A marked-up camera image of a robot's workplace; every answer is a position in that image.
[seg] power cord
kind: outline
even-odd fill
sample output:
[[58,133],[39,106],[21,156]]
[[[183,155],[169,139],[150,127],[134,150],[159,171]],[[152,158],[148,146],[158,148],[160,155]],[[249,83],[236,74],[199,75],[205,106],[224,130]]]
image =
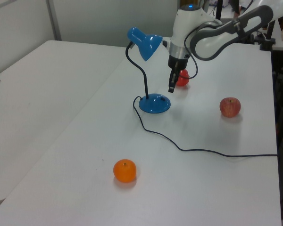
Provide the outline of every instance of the power cord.
[[208,149],[182,149],[180,148],[173,140],[171,140],[170,138],[168,138],[167,136],[163,135],[162,133],[158,133],[158,132],[155,132],[155,131],[152,131],[152,130],[149,130],[149,129],[146,129],[145,126],[143,125],[143,122],[142,122],[142,118],[140,116],[140,114],[138,113],[137,109],[135,108],[135,102],[136,100],[140,98],[140,100],[142,100],[142,97],[140,96],[137,96],[134,101],[133,101],[133,109],[135,110],[138,118],[140,119],[140,122],[141,122],[141,125],[143,127],[143,129],[149,133],[155,133],[155,134],[158,134],[158,135],[161,135],[163,136],[164,138],[166,138],[167,140],[169,140],[171,143],[173,143],[179,150],[183,151],[183,152],[190,152],[190,151],[202,151],[202,152],[211,152],[211,153],[215,153],[215,154],[218,154],[218,155],[221,155],[221,156],[224,156],[224,157],[229,157],[229,158],[242,158],[242,157],[263,157],[263,156],[278,156],[277,154],[247,154],[247,155],[228,155],[228,154],[223,154],[223,153],[220,153],[220,152],[216,152],[216,151],[212,151],[212,150],[208,150]]

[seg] red apple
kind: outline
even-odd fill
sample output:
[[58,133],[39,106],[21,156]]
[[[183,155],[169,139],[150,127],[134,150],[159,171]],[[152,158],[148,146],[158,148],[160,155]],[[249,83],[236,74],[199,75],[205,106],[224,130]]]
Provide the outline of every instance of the red apple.
[[188,84],[189,83],[189,73],[188,73],[188,71],[187,70],[182,70],[182,71],[180,71],[179,72],[179,75],[181,75],[181,76],[179,76],[179,78],[178,78],[178,81],[177,81],[177,83],[176,83],[176,85],[177,86],[185,86],[186,84]]
[[232,118],[239,113],[241,104],[238,99],[234,97],[227,97],[220,102],[219,107],[223,116]]

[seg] white table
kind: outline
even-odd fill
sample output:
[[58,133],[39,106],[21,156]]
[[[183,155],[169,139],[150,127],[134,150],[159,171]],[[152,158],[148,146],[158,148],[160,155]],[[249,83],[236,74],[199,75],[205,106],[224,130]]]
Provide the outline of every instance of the white table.
[[[173,94],[163,47],[147,62],[136,47],[130,56],[145,69],[150,93],[171,100],[162,114],[139,110],[147,128],[182,148],[276,153],[270,53],[233,44],[212,61],[198,61],[199,75]],[[224,61],[228,67],[217,66]],[[132,102],[143,94],[142,74],[123,60],[0,205],[0,226],[281,225],[276,157],[181,152],[142,129]],[[219,110],[228,96],[242,104],[233,119]],[[122,158],[137,165],[129,184],[112,172]]]
[[0,203],[111,75],[124,52],[48,41],[0,74]]

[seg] white wall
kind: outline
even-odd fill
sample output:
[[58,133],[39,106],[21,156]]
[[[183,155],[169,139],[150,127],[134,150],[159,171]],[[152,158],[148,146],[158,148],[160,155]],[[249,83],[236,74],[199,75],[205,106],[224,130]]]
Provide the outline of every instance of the white wall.
[[0,73],[47,40],[54,40],[45,0],[0,8]]
[[129,43],[127,31],[171,37],[178,0],[52,0],[63,41],[112,46]]

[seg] tangerine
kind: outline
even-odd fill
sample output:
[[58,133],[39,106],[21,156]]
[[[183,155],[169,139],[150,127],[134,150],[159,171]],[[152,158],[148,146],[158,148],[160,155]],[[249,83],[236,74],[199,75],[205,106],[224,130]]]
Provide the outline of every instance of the tangerine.
[[120,182],[131,182],[136,177],[135,163],[129,159],[122,159],[115,163],[113,173]]

